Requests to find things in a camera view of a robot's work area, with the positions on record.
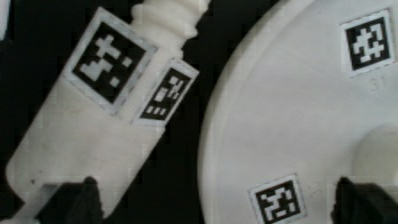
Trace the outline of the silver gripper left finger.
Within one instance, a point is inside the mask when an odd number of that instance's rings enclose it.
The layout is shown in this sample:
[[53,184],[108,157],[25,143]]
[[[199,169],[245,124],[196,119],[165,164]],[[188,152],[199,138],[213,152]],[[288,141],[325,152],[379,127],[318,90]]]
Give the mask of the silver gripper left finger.
[[98,181],[48,182],[28,193],[25,204],[0,224],[101,224]]

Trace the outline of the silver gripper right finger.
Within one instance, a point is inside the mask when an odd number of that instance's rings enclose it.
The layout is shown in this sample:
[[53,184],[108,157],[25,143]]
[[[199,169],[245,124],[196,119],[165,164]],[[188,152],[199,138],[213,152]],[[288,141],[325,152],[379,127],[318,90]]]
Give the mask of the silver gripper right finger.
[[375,183],[339,178],[332,224],[398,224],[398,202]]

